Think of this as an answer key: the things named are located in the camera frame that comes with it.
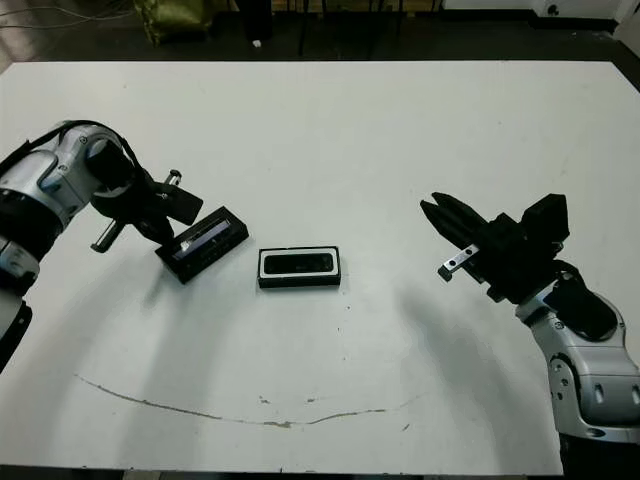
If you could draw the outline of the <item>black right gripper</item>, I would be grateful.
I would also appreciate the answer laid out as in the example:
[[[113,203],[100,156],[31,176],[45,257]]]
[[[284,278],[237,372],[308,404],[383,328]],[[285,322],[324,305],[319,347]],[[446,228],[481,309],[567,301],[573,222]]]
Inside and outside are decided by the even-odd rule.
[[[487,295],[521,303],[555,275],[554,259],[561,250],[561,217],[527,212],[520,221],[502,213],[486,221],[456,197],[434,192],[434,203],[420,207],[436,231],[459,252],[439,268],[449,282],[458,270],[489,285]]]

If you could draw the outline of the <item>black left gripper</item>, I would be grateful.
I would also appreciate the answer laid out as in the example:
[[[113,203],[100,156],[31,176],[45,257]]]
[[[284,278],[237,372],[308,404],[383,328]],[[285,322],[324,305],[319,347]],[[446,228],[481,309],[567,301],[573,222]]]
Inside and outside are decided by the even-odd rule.
[[[162,187],[177,187],[182,175],[171,170],[166,180],[155,182],[146,170],[127,187],[118,191],[95,193],[90,204],[111,223],[91,245],[95,252],[107,252],[127,225],[133,225],[148,240],[165,245],[174,239],[174,231],[164,210],[169,194]]]

